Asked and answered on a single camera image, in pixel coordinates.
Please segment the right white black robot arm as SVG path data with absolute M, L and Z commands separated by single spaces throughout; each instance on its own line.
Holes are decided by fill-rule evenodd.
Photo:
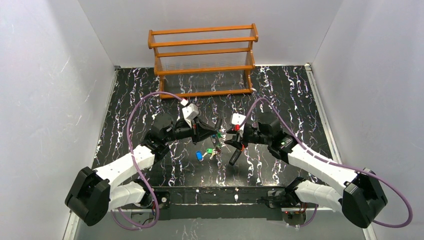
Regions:
M 337 167 L 334 161 L 327 158 L 320 161 L 312 150 L 302 148 L 276 121 L 260 122 L 258 127 L 248 123 L 243 127 L 234 125 L 227 133 L 232 138 L 226 140 L 225 144 L 236 149 L 229 160 L 230 165 L 235 164 L 248 144 L 261 144 L 266 145 L 276 159 L 303 169 L 324 182 L 317 184 L 297 177 L 284 188 L 283 193 L 265 197 L 268 203 L 281 201 L 292 206 L 312 203 L 327 207 L 342 213 L 351 223 L 363 229 L 372 223 L 388 203 L 379 181 L 369 176 L 371 170 L 359 172 Z

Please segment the blue key tag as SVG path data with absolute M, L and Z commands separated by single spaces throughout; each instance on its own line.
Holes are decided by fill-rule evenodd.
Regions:
M 201 151 L 196 151 L 195 156 L 196 156 L 196 159 L 197 159 L 199 162 L 203 161 L 203 154 L 202 154 L 202 152 L 201 152 Z

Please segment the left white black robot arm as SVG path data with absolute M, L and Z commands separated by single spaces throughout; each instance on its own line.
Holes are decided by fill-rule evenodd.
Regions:
M 129 204 L 154 204 L 158 210 L 157 196 L 144 180 L 123 182 L 138 170 L 161 161 L 170 151 L 169 142 L 187 138 L 194 144 L 201 142 L 216 135 L 223 120 L 220 118 L 211 126 L 196 116 L 191 122 L 192 125 L 184 119 L 173 122 L 170 114 L 158 114 L 132 152 L 95 169 L 82 168 L 65 198 L 65 205 L 89 227 L 100 222 L 109 211 Z

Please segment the pale green key tag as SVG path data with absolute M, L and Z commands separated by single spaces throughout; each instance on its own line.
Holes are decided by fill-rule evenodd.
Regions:
M 213 151 L 210 153 L 210 157 L 209 157 L 209 159 L 210 159 L 210 160 L 213 160 L 213 159 L 214 159 L 214 157 L 215 157 L 217 154 L 218 154 L 218 152 L 217 152 L 216 150 L 213 150 Z

